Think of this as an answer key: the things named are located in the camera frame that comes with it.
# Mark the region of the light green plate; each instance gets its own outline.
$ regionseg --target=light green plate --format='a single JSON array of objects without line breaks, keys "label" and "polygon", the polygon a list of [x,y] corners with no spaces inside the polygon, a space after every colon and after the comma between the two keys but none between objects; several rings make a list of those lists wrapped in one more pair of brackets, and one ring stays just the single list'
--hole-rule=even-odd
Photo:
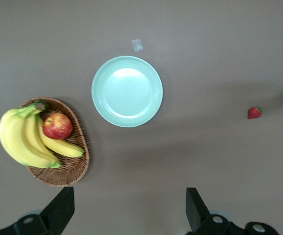
[{"label": "light green plate", "polygon": [[97,71],[91,95],[105,120],[121,127],[135,127],[157,113],[163,87],[149,63],[133,56],[119,56],[105,62]]}]

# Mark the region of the strawberry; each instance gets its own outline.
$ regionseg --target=strawberry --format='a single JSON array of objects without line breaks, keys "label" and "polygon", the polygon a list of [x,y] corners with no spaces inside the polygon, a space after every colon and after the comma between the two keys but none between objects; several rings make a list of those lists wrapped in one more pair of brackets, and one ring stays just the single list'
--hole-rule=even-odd
[{"label": "strawberry", "polygon": [[262,115],[262,109],[259,107],[252,107],[248,111],[248,119],[259,118]]}]

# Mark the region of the woven fruit basket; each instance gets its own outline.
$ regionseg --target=woven fruit basket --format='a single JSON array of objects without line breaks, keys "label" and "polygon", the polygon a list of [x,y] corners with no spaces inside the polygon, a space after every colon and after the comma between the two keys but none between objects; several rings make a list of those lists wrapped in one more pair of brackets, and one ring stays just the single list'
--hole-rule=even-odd
[{"label": "woven fruit basket", "polygon": [[21,107],[30,105],[37,100],[44,100],[49,104],[49,107],[40,113],[40,117],[45,120],[53,113],[62,113],[68,116],[73,123],[73,132],[66,141],[78,145],[84,149],[83,156],[79,158],[70,158],[53,152],[53,154],[61,161],[60,168],[37,168],[28,166],[30,173],[51,186],[65,187],[70,186],[79,181],[87,172],[89,166],[89,147],[87,138],[83,133],[81,125],[75,113],[62,101],[50,97],[37,97],[26,101]]}]

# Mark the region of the banana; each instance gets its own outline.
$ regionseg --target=banana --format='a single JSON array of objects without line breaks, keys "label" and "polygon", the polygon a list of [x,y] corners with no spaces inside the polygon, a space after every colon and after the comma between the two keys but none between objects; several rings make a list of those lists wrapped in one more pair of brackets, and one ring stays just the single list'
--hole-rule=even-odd
[{"label": "banana", "polygon": [[35,110],[33,111],[26,119],[26,128],[25,128],[25,136],[30,145],[32,145],[35,149],[37,149],[39,152],[44,153],[48,156],[48,159],[51,161],[55,161],[58,167],[61,167],[60,160],[54,156],[49,149],[46,148],[44,143],[42,142],[42,139],[38,132],[38,126],[37,126],[37,115],[40,111]]},{"label": "banana", "polygon": [[37,126],[38,126],[40,137],[42,139],[42,142],[47,148],[63,156],[72,157],[72,158],[78,158],[84,154],[84,150],[77,145],[69,143],[65,140],[55,140],[55,139],[51,139],[47,137],[43,132],[43,122],[44,121],[39,115],[37,115],[36,117],[38,121]]},{"label": "banana", "polygon": [[37,104],[9,110],[0,119],[0,142],[4,150],[18,163],[39,168],[59,167],[54,160],[32,147],[25,136],[27,116]]}]

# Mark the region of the apple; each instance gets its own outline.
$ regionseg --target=apple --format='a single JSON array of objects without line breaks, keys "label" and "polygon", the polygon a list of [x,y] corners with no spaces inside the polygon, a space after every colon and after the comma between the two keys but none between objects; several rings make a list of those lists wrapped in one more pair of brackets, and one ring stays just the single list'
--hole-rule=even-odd
[{"label": "apple", "polygon": [[72,121],[64,114],[53,113],[43,123],[44,134],[57,140],[63,140],[72,133]]}]

